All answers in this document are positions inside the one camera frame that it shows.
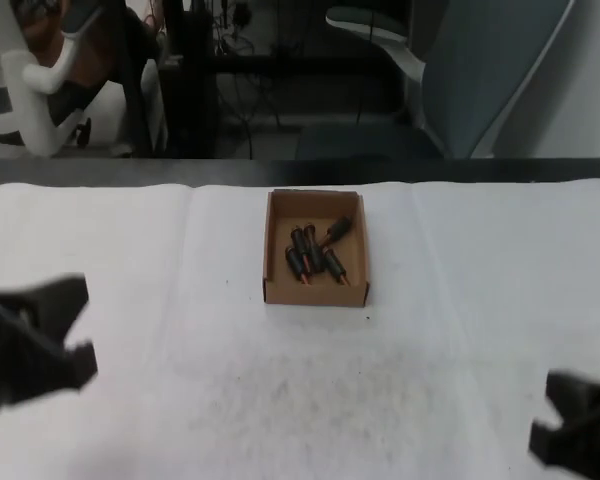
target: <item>gray office chair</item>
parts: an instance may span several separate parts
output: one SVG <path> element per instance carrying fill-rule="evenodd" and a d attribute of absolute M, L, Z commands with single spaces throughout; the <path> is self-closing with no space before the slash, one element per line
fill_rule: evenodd
<path fill-rule="evenodd" d="M 406 29 L 367 9 L 334 7 L 330 25 L 391 56 L 420 95 L 413 125 L 322 124 L 305 129 L 296 158 L 393 160 L 492 155 L 516 101 L 575 0 L 452 0 L 426 65 L 407 48 Z"/>

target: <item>chair backrest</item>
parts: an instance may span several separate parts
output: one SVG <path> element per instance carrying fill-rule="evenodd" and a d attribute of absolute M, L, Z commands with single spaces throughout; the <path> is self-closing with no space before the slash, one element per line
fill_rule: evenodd
<path fill-rule="evenodd" d="M 48 97 L 26 84 L 24 69 L 38 61 L 29 51 L 11 3 L 0 0 L 0 143 L 20 143 L 35 155 L 53 155 L 73 130 L 75 117 L 56 127 Z"/>
<path fill-rule="evenodd" d="M 447 156 L 491 152 L 574 1 L 450 1 L 422 79 L 427 127 Z"/>

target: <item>metal stand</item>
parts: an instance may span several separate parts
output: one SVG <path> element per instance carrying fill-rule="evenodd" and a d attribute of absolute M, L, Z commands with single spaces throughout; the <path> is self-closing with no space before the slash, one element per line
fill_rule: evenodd
<path fill-rule="evenodd" d="M 105 14 L 110 25 L 109 31 L 113 36 L 113 43 L 116 48 L 118 72 L 127 102 L 129 130 L 135 156 L 152 158 L 155 153 L 147 121 L 144 95 L 140 86 L 140 76 L 134 71 L 133 61 L 129 54 L 129 39 L 127 37 L 127 29 L 125 28 L 127 5 L 124 0 L 108 0 L 103 2 L 103 4 L 106 6 Z"/>

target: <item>office chair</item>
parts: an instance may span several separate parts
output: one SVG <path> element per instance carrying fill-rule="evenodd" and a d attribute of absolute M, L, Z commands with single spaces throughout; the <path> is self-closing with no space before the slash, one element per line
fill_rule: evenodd
<path fill-rule="evenodd" d="M 0 145 L 24 146 L 36 156 L 52 156 L 76 131 L 84 110 L 106 83 L 86 88 L 66 81 L 85 32 L 103 8 L 99 0 L 71 1 L 62 19 L 62 51 L 47 68 L 29 51 L 10 3 L 0 0 Z M 153 60 L 144 65 L 140 83 L 147 95 L 159 90 Z M 154 144 L 164 133 L 163 117 L 152 125 Z"/>
<path fill-rule="evenodd" d="M 334 7 L 329 25 L 373 41 L 419 98 L 413 125 L 323 124 L 306 128 L 296 158 L 415 160 L 490 157 L 509 113 L 575 0 L 453 0 L 425 64 L 406 27 L 368 9 Z"/>

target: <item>white tablecloth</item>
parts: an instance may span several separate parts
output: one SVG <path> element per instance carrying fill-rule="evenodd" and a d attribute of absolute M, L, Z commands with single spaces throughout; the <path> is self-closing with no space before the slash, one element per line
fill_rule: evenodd
<path fill-rule="evenodd" d="M 84 272 L 99 376 L 0 413 L 0 479 L 555 479 L 554 367 L 600 377 L 600 181 L 384 184 L 365 309 L 267 306 L 265 189 L 0 187 L 0 287 Z"/>

